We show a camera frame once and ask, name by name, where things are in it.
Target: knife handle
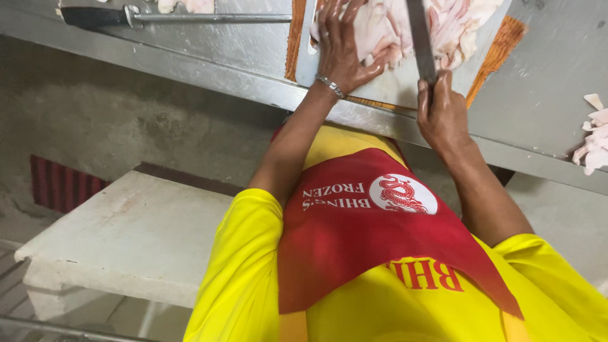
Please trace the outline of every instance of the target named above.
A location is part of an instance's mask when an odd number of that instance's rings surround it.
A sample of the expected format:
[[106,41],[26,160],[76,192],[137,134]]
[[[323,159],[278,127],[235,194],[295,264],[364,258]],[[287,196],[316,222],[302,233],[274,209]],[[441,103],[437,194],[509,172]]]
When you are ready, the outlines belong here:
[[103,26],[129,25],[124,10],[96,7],[62,7],[61,16],[68,25],[91,30]]

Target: person's left hand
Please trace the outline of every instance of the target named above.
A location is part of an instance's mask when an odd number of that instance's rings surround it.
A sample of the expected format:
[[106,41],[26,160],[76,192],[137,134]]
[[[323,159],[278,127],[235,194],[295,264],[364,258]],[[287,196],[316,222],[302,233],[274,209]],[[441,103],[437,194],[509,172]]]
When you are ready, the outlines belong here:
[[363,66],[357,57],[353,21],[365,0],[351,0],[342,21],[339,19],[343,0],[326,0],[321,5],[317,22],[321,42],[319,74],[327,77],[347,95],[384,72],[386,51],[375,56],[374,63]]

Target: white circle logo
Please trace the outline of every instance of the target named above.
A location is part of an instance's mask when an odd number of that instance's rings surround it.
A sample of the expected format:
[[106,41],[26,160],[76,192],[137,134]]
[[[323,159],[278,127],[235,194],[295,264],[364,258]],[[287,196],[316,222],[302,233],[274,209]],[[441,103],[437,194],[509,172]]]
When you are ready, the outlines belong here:
[[371,200],[390,211],[437,213],[437,199],[418,181],[391,173],[376,178],[370,186]]

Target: white cutting board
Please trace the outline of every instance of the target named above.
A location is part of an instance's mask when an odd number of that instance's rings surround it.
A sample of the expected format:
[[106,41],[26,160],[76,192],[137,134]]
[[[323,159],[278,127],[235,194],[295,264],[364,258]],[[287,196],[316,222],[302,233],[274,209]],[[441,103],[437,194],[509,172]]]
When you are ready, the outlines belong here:
[[[454,71],[452,87],[460,94],[466,96],[469,89],[471,89],[473,81],[482,67],[486,54],[488,54],[488,50],[506,15],[506,11],[511,5],[511,1],[505,0],[488,22],[477,30],[477,52],[475,52],[469,61],[463,63]],[[319,51],[310,45],[310,31],[308,29],[308,26],[313,22],[314,9],[316,7],[316,0],[308,0],[306,2],[298,63],[295,69],[295,80],[299,85],[306,87],[314,83],[314,75],[317,72],[320,58]],[[404,60],[400,67],[392,71],[386,71],[383,75],[353,91],[350,95],[392,105],[416,108],[418,103],[416,99],[418,95],[418,79],[416,60],[414,57],[410,57]]]

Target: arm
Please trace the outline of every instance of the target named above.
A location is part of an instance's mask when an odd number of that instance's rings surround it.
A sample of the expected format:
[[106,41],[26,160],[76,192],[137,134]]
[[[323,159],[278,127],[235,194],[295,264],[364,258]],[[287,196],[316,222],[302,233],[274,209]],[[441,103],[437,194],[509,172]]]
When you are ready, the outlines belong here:
[[534,234],[469,136],[466,101],[452,90],[452,73],[440,73],[432,104],[426,82],[420,81],[418,87],[418,126],[456,182],[463,222],[470,232],[488,246],[517,234]]
[[[344,94],[384,72],[385,51],[367,67],[357,58],[353,21],[363,2],[352,0],[341,22],[338,16],[342,1],[328,0],[319,12],[319,74],[337,84]],[[329,87],[316,81],[271,143],[247,187],[270,192],[284,207],[300,177],[314,137],[337,100]]]

